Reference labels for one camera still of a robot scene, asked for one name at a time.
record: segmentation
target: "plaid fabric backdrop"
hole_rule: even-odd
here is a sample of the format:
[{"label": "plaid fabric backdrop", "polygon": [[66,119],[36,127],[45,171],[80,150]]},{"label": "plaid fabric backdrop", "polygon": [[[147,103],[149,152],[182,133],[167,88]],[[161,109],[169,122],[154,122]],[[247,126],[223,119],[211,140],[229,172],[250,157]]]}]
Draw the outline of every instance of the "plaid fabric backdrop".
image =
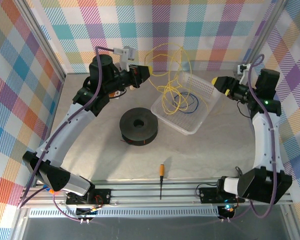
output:
[{"label": "plaid fabric backdrop", "polygon": [[[162,43],[183,46],[195,70],[233,69],[253,47],[277,0],[27,1],[65,71],[88,73],[96,45],[136,47],[133,63],[143,65],[145,55]],[[175,51],[173,45],[161,47],[149,59]],[[160,56],[150,65],[166,71],[168,61]],[[182,65],[189,69],[188,62]]]},{"label": "plaid fabric backdrop", "polygon": [[292,175],[290,188],[300,219],[300,0],[290,0],[261,51],[262,68],[280,72],[276,97],[282,104],[280,132],[281,158],[285,171]]},{"label": "plaid fabric backdrop", "polygon": [[22,156],[45,139],[61,86],[13,0],[0,0],[0,240],[30,177]]}]

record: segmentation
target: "clear plastic container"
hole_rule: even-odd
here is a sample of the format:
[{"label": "clear plastic container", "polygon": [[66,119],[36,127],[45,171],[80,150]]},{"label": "clear plastic container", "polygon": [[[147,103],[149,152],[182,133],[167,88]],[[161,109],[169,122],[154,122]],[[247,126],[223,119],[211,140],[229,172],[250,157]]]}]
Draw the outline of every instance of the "clear plastic container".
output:
[{"label": "clear plastic container", "polygon": [[[179,92],[189,92],[195,95],[198,99],[198,106],[197,100],[195,99],[195,103],[192,103],[192,98],[189,96],[187,102],[189,104],[188,109],[184,113],[183,111],[178,110],[174,114],[166,114],[163,107],[162,107],[162,96],[161,95],[151,106],[151,112],[156,115],[160,120],[162,120],[167,125],[171,126],[172,128],[176,129],[180,133],[184,135],[191,135],[195,134],[201,124],[204,122],[206,117],[208,116],[209,112],[212,111],[216,102],[221,96],[221,93],[214,88],[214,86],[206,81],[197,77],[192,74],[192,77],[189,73],[180,73],[179,76],[179,83],[184,88],[178,88]],[[168,102],[173,102],[173,97],[169,94],[166,94]],[[174,111],[175,108],[171,104],[167,104],[167,108],[170,111]]]}]

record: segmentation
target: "blue cable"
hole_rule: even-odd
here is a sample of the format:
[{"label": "blue cable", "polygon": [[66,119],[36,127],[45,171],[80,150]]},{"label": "blue cable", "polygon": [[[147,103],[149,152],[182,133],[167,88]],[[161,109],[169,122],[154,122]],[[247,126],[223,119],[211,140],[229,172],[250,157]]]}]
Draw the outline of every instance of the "blue cable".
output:
[{"label": "blue cable", "polygon": [[[197,109],[198,109],[198,106],[199,106],[199,100],[198,100],[198,98],[195,96],[195,95],[193,95],[192,93],[190,93],[190,92],[185,92],[185,91],[183,91],[183,92],[180,92],[180,94],[181,95],[189,95],[191,98],[192,98],[192,100],[193,100],[193,102],[192,103],[190,103],[189,105],[188,105],[188,107],[189,106],[191,106],[192,104],[194,104],[195,103],[195,99],[196,99],[196,107],[195,107],[195,109],[193,110],[193,111],[187,111],[187,112],[185,112],[185,111],[181,111],[180,110],[180,107],[179,107],[179,111],[180,112],[182,112],[182,113],[184,113],[184,114],[192,114],[192,113],[194,113]],[[176,104],[176,98],[177,97],[179,97],[179,95],[176,95],[175,97],[174,97],[174,102],[173,102],[173,105],[175,104],[175,106],[177,106],[177,104]]]}]

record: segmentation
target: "yellow cable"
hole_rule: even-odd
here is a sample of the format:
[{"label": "yellow cable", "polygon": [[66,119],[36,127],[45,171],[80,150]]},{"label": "yellow cable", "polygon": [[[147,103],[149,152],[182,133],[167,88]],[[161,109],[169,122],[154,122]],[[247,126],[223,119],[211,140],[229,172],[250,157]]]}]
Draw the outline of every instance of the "yellow cable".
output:
[{"label": "yellow cable", "polygon": [[[172,55],[167,55],[167,54],[157,54],[156,56],[152,57],[150,60],[147,61],[147,57],[156,49],[162,47],[162,46],[165,46],[165,45],[174,45],[174,46],[177,46],[179,47],[179,49]],[[175,58],[175,55],[180,51],[180,62]],[[186,58],[187,58],[187,62],[189,64],[189,68],[190,68],[190,87],[184,87],[182,84],[179,83],[179,76],[180,76],[180,71],[182,71],[182,76],[183,76],[183,79],[185,77],[185,72],[183,71],[183,67],[182,67],[182,55],[183,53],[185,54]],[[145,57],[144,57],[144,65],[147,65],[148,63],[152,62],[154,59],[156,59],[157,57],[160,57],[160,56],[163,56],[163,57],[167,57],[168,59],[170,59],[170,64],[169,64],[169,68],[168,68],[168,71],[163,73],[163,74],[153,74],[151,73],[152,76],[154,77],[162,77],[162,76],[165,76],[165,75],[168,75],[168,83],[167,85],[160,85],[160,86],[156,86],[153,84],[153,82],[150,80],[149,78],[149,82],[156,88],[157,91],[159,91],[160,93],[162,93],[162,101],[161,101],[161,104],[162,104],[162,108],[163,108],[163,111],[167,114],[167,115],[172,115],[174,113],[176,113],[177,111],[186,111],[189,107],[189,104],[187,102],[187,99],[190,95],[190,93],[194,93],[196,94],[196,96],[198,96],[202,102],[204,102],[206,108],[207,108],[207,111],[209,112],[209,107],[206,103],[206,101],[203,100],[203,98],[200,96],[200,94],[196,93],[195,91],[193,91],[191,89],[192,87],[192,68],[191,68],[191,63],[190,63],[190,59],[189,59],[189,56],[187,54],[187,52],[185,51],[185,49],[178,45],[178,44],[175,44],[175,43],[163,43],[163,44],[160,44],[156,47],[154,47],[151,51],[149,51]],[[172,68],[172,63],[175,62],[178,64],[178,69],[173,77],[173,79],[171,79],[171,68]],[[181,94],[181,92],[179,91],[179,89],[182,88],[182,89],[186,89],[187,90],[187,95],[184,96]],[[171,95],[171,98],[172,98],[172,101],[169,100],[167,98],[167,94],[170,94]],[[176,94],[177,96],[179,96],[178,98],[178,101],[175,100],[175,97],[174,94]]]}]

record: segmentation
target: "black roll of tape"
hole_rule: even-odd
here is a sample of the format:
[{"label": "black roll of tape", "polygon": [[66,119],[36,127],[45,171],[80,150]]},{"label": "black roll of tape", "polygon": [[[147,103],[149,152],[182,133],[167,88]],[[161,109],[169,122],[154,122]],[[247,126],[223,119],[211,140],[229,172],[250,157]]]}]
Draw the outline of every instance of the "black roll of tape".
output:
[{"label": "black roll of tape", "polygon": [[158,133],[158,119],[146,108],[136,107],[126,111],[120,119],[123,140],[134,146],[151,143]]}]

